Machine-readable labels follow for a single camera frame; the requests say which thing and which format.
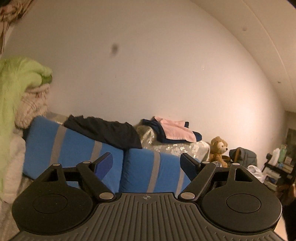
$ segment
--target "circular pad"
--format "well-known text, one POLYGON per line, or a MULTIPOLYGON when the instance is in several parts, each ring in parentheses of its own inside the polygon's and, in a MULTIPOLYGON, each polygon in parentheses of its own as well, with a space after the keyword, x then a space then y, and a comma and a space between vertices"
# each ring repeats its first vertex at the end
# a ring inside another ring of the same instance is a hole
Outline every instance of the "circular pad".
POLYGON ((67 206, 67 198, 58 194, 48 194, 35 199, 33 207, 40 213, 57 213, 67 206))
POLYGON ((261 206, 261 202, 257 197, 242 193, 230 196, 226 203, 228 207, 239 213, 253 213, 261 206))
POLYGON ((32 183, 12 206, 19 229, 40 235, 71 230, 90 214, 93 202, 81 189, 58 181, 32 183))

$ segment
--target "patterned sheet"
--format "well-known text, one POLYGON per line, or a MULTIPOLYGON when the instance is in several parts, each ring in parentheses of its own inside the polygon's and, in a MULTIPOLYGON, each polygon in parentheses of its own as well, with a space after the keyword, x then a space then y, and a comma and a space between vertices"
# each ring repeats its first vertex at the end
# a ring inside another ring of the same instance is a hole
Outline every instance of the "patterned sheet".
POLYGON ((136 130, 140 136, 143 148, 175 156, 181 156, 182 153, 186 152, 200 161, 207 161, 209 159, 210 146, 204 141, 196 143, 164 144, 156 140, 156 134, 151 127, 138 126, 136 130))

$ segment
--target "green blanket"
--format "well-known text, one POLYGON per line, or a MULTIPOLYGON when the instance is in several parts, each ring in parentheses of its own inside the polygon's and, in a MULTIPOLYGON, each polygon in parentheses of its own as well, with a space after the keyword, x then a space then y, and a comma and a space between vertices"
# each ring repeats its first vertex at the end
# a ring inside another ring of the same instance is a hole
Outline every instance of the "green blanket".
POLYGON ((10 158, 9 144, 15 127, 15 113, 22 94, 28 87, 50 83, 51 73, 50 68, 28 58, 0 60, 0 195, 10 158))

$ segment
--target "teddy bear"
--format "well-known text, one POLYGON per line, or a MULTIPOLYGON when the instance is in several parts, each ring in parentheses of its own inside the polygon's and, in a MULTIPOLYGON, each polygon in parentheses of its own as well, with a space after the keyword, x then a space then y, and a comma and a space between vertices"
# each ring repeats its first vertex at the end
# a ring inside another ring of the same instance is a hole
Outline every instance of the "teddy bear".
POLYGON ((227 163, 223 161, 222 154, 228 150, 228 144, 220 137, 215 137, 210 143, 210 158, 209 162, 218 161, 222 167, 227 167, 227 163))

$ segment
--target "black cloth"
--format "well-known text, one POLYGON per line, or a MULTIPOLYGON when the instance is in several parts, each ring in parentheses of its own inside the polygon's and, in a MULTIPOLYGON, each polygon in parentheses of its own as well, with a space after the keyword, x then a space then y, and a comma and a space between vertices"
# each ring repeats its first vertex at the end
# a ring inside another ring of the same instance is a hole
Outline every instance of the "black cloth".
POLYGON ((122 150, 142 148, 138 133, 127 122, 119 123, 95 117, 83 118, 83 115, 76 117, 70 115, 64 126, 93 140, 122 150))
MULTIPOLYGON (((157 134, 157 137, 156 137, 157 140, 159 142, 161 142, 161 143, 178 144, 178 143, 186 143, 186 142, 188 142, 187 140, 171 140, 171 139, 167 139, 166 136, 165 136, 165 132, 163 130, 163 127, 154 118, 152 120, 143 119, 142 120, 142 125, 151 127, 155 131, 155 133, 157 134)), ((189 127, 189 122, 186 121, 184 127, 188 128, 189 127)), ((196 137, 196 141, 201 141, 202 140, 202 135, 200 133, 193 131, 193 134, 196 137)))
POLYGON ((289 206, 283 206, 283 218, 286 224, 288 240, 296 240, 296 200, 289 206))

